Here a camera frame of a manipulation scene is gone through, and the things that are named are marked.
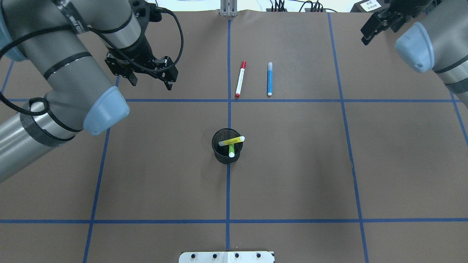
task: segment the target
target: marker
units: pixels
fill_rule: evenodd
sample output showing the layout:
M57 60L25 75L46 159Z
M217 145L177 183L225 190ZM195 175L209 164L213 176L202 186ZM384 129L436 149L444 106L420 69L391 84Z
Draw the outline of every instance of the marker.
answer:
M244 71L247 66L247 62L243 61L241 64L241 72L239 73L239 80L237 81L237 88L235 89L235 97L241 96L242 81L244 80Z
M244 140L245 140L244 136L239 136L239 137L232 138L232 139L229 139L229 140L220 141L218 143L218 145L219 146L225 146L225 145L229 145L229 144L233 144L233 143L243 142Z
M273 63L268 62L268 84L266 89L268 96L273 95Z
M234 144L229 145L229 157L233 158L235 156L234 154Z

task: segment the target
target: yellow highlighter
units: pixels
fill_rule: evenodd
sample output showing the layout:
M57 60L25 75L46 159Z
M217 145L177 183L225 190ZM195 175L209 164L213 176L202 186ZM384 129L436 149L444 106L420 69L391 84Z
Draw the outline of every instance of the yellow highlighter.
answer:
M244 137L244 136L239 136L239 137L236 137L236 138L232 138L232 139L220 141L220 142L218 143L218 145L219 145L219 146L225 146L225 145L229 145L229 144L234 144L234 143L243 142L244 140L245 140L245 137Z
M234 144L229 145L229 157L233 158L235 156L234 153Z

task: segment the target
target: black device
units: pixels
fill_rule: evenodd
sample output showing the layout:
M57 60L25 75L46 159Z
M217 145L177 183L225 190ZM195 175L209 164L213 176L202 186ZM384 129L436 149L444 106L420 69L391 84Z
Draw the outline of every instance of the black device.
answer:
M390 6L384 0L362 0L354 4L350 13L375 13Z
M432 0L385 0L389 7L375 12L361 28L362 43L368 45L374 36L389 28L397 32L411 18L417 17L432 3Z

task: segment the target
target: robotic arm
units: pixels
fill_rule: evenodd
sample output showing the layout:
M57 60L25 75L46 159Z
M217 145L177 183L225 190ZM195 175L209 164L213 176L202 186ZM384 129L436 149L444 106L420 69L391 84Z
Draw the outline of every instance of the robotic arm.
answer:
M23 109L1 95L18 113L0 125L0 182L81 130L97 135L129 114L125 99L77 34L90 30L104 39L109 49L106 64L134 86L134 73L160 79L168 90L177 79L175 63L183 38L172 62L170 57L154 57L145 37L148 23L160 21L161 13L175 18L183 37L174 13L165 8L144 0L0 0L0 8L0 48L41 32L17 47L9 46L6 55L14 61L29 59L52 87Z
M394 32L419 15L430 0L392 0L390 7L374 13L361 29L362 41L391 28ZM402 59L415 71L432 69L468 107L468 1L444 0L395 43Z

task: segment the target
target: pen holder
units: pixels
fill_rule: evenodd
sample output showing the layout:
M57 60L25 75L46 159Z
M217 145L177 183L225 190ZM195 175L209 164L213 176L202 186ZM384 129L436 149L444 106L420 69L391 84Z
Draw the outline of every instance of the pen holder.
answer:
M213 135L211 146L216 159L223 164L231 164L239 159L242 150L242 142L234 144L234 157L229 157L229 146L219 146L220 141L239 137L240 134L233 129L223 128Z

